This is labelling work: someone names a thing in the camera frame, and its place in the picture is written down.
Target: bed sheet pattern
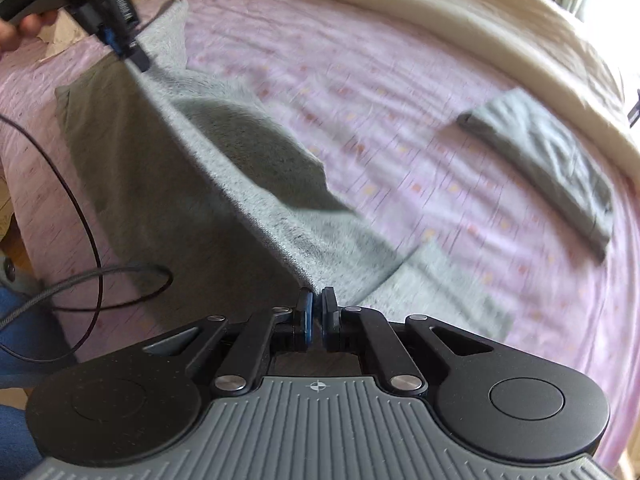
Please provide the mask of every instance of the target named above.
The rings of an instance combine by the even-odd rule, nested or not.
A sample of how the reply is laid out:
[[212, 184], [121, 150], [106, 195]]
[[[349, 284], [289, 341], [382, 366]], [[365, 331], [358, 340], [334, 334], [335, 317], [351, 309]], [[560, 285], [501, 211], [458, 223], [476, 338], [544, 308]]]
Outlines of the bed sheet pattern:
[[[150, 17], [163, 1], [147, 2], [143, 15]], [[517, 168], [455, 124], [460, 112], [517, 86], [502, 73], [418, 27], [329, 0], [188, 1], [190, 68], [252, 88], [324, 162], [332, 191], [399, 250], [437, 240], [513, 312], [508, 344], [600, 384], [612, 420], [597, 457], [613, 468], [640, 397], [640, 232], [627, 179], [580, 137], [615, 189], [614, 235], [599, 266]], [[113, 263], [60, 137], [53, 95], [105, 50], [84, 40], [33, 66], [43, 48], [31, 42], [3, 59], [0, 110], [52, 155], [79, 194], [101, 255]], [[0, 138], [36, 272], [52, 281], [92, 267], [81, 225], [44, 161], [5, 126]], [[107, 304], [134, 295], [124, 278], [106, 280], [106, 289]], [[85, 285], [58, 303], [90, 306], [94, 298], [95, 285]], [[61, 320], [70, 340], [87, 323], [81, 314]], [[80, 356], [113, 351], [159, 330], [142, 307], [105, 313]]]

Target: white duvet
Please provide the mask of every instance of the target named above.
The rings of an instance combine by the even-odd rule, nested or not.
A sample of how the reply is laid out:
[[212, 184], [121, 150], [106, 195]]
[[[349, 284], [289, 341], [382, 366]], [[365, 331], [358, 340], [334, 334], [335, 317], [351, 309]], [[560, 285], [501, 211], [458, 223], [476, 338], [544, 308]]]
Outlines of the white duvet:
[[342, 0], [421, 25], [490, 62], [577, 126], [635, 183], [640, 150], [623, 109], [622, 78], [546, 0]]

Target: ribbed gray surface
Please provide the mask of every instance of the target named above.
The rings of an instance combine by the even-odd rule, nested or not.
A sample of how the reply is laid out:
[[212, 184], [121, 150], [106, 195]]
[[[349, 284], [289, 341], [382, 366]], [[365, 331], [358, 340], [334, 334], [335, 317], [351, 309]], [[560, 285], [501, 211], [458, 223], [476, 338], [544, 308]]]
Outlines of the ribbed gray surface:
[[213, 403], [180, 445], [136, 465], [92, 469], [46, 459], [28, 480], [605, 480], [589, 458], [516, 467], [463, 449], [420, 400], [383, 393], [372, 378], [265, 378], [255, 392]]

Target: finger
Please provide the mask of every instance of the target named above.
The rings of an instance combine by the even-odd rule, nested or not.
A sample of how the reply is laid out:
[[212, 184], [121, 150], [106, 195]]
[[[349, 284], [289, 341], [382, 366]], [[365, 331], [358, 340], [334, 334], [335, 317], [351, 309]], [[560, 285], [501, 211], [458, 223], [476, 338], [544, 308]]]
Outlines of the finger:
[[16, 50], [20, 46], [20, 35], [13, 25], [0, 21], [0, 50]]
[[40, 18], [42, 19], [42, 24], [43, 25], [53, 25], [56, 22], [57, 18], [58, 18], [58, 11], [57, 10], [48, 10], [44, 14], [41, 14]]
[[42, 20], [37, 14], [30, 14], [22, 19], [18, 31], [25, 38], [35, 38], [42, 28]]

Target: gray cloth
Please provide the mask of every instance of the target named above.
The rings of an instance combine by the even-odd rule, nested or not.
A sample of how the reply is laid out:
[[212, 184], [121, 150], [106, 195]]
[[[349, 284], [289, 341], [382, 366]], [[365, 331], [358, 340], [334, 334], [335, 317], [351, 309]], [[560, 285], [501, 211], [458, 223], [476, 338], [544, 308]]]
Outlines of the gray cloth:
[[504, 338], [509, 316], [436, 248], [397, 254], [327, 190], [322, 164], [253, 95], [185, 69], [187, 12], [175, 0], [141, 33], [148, 72], [109, 55], [56, 90], [113, 249], [175, 273], [150, 309], [162, 326], [244, 320], [293, 304], [300, 285], [332, 285], [340, 304], [375, 304], [391, 320], [425, 312]]
[[512, 162], [604, 259], [613, 231], [611, 184], [558, 118], [515, 89], [461, 114], [458, 124]]

